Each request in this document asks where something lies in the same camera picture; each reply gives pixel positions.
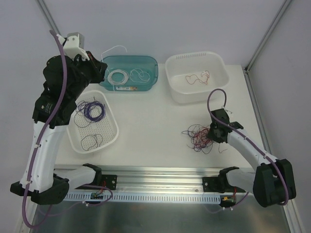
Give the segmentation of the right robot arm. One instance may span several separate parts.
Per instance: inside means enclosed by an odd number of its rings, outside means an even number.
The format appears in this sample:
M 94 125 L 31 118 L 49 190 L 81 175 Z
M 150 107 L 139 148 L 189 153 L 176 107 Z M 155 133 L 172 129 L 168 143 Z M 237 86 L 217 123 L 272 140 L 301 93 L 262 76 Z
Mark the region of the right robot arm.
M 206 177 L 203 183 L 211 191 L 224 193 L 234 187 L 250 192 L 262 207 L 286 204 L 296 197 L 292 164 L 277 159 L 255 143 L 238 122 L 231 122 L 224 109 L 210 112 L 212 123 L 207 138 L 215 143 L 227 143 L 251 165 L 252 172 L 237 166 L 220 170 L 216 177 Z

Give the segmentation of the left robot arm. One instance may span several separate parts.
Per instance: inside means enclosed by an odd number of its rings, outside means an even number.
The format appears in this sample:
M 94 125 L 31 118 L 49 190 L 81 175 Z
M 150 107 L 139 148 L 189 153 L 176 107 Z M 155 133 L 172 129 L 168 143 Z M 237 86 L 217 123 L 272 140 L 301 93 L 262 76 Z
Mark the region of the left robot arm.
M 76 101 L 91 83 L 104 81 L 107 64 L 98 61 L 90 51 L 88 59 L 80 54 L 65 57 L 67 85 L 64 97 L 55 115 L 52 114 L 63 87 L 63 62 L 60 55 L 50 58 L 43 69 L 44 90 L 35 102 L 33 112 L 34 137 L 27 169 L 20 181 L 11 184 L 10 191 L 30 197 L 38 205 L 54 205 L 63 201 L 70 190 L 88 185 L 97 189 L 102 183 L 102 170 L 86 163 L 76 170 L 56 174 L 54 165 L 63 135 L 69 125 Z

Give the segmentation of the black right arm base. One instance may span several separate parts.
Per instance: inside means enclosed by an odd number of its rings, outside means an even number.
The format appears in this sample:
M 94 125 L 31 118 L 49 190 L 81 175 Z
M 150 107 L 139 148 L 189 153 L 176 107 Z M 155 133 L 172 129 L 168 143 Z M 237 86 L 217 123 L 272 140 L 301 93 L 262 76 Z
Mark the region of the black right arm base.
M 217 193 L 225 193 L 225 192 L 234 192 L 235 188 L 238 192 L 244 192 L 243 189 L 231 186 L 226 177 L 227 173 L 239 169 L 236 166 L 224 168 L 219 171 L 218 176 L 208 176 L 202 178 L 202 186 L 204 192 L 217 192 Z

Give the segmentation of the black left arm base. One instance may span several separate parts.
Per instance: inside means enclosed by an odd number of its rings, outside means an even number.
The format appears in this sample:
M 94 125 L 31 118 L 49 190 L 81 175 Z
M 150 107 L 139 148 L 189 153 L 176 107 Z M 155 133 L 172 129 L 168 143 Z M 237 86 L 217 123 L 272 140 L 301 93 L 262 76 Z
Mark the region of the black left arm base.
M 100 186 L 102 191 L 105 190 L 105 188 L 108 188 L 110 190 L 116 190 L 117 188 L 117 175 L 107 175 L 102 174 L 101 177 L 94 183 L 96 186 Z

